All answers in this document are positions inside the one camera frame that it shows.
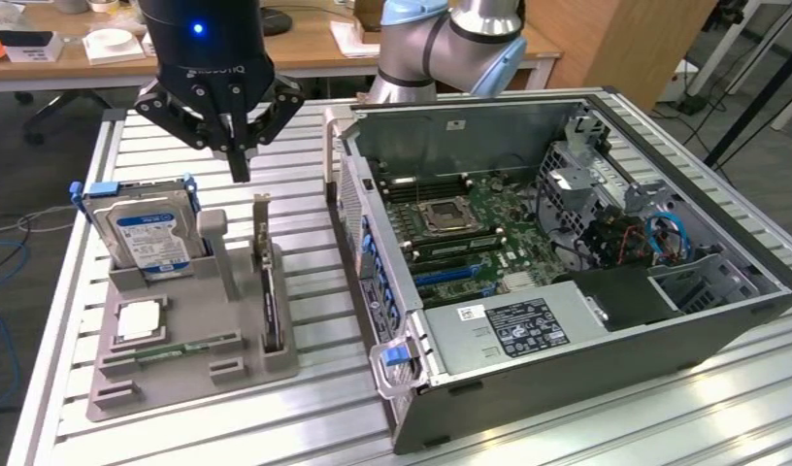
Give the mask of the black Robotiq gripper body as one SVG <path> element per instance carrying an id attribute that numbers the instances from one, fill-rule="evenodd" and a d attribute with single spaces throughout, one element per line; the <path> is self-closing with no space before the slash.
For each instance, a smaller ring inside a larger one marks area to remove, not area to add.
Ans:
<path id="1" fill-rule="evenodd" d="M 191 108 L 203 117 L 249 113 L 275 81 L 256 1 L 141 1 L 157 73 L 139 112 L 155 121 Z"/>

